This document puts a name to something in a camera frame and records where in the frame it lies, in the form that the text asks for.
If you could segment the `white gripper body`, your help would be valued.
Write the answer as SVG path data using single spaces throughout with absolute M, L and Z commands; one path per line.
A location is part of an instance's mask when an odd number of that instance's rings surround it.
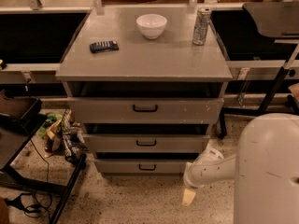
M 199 189 L 221 177 L 219 162 L 223 155 L 215 148 L 207 148 L 194 162 L 187 162 L 183 176 L 189 189 Z

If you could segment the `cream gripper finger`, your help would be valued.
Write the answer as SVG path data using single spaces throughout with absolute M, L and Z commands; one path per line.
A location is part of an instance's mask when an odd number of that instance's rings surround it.
M 189 206 L 194 200 L 195 195 L 195 190 L 186 188 L 183 192 L 182 204 L 185 206 Z

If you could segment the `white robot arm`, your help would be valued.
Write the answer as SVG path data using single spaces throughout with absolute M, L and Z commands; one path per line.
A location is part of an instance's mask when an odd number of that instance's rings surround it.
M 236 153 L 207 148 L 188 162 L 182 203 L 203 186 L 233 179 L 234 224 L 299 224 L 299 117 L 270 113 L 242 131 Z

